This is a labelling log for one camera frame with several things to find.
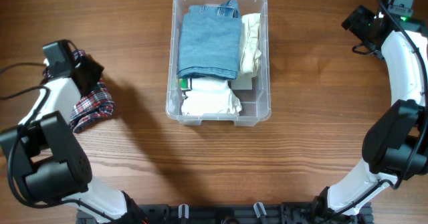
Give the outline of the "red plaid shirt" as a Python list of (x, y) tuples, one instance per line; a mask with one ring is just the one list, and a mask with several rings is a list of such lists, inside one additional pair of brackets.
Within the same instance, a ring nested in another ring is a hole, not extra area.
[(92, 91), (82, 96), (70, 115), (69, 128), (79, 134), (99, 121), (112, 117), (115, 103), (102, 78)]

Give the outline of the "white shirt with green print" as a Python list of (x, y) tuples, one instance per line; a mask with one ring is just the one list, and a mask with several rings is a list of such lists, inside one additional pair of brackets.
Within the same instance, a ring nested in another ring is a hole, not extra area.
[(183, 103), (181, 113), (185, 116), (204, 114), (232, 114), (242, 111), (240, 99), (233, 93), (227, 80), (217, 78), (180, 79)]

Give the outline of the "cream white garment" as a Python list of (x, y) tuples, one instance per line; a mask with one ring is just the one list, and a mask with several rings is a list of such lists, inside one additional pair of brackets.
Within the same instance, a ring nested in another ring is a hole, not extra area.
[(260, 13), (250, 13), (241, 17), (239, 79), (257, 76), (261, 58), (259, 49), (260, 25)]

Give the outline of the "blue denim jeans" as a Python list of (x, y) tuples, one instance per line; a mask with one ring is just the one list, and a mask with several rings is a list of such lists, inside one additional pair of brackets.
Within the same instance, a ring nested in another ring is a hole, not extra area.
[(241, 14), (237, 0), (190, 6), (181, 27), (177, 77), (236, 79), (240, 39)]

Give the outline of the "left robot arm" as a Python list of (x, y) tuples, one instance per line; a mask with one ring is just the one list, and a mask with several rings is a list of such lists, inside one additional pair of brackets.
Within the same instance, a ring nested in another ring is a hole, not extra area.
[(89, 94), (104, 68), (68, 39), (46, 44), (48, 77), (29, 114), (1, 132), (13, 196), (34, 209), (71, 205), (98, 223), (148, 223), (125, 192), (93, 177), (90, 161), (69, 127), (74, 106)]

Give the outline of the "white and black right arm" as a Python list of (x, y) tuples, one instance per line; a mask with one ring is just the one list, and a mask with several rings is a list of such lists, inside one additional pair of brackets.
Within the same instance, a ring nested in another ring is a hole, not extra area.
[(362, 223), (363, 207), (387, 188), (427, 174), (427, 28), (401, 7), (373, 13), (360, 5), (343, 22), (387, 64), (391, 107), (366, 133), (362, 158), (312, 202), (313, 223)]

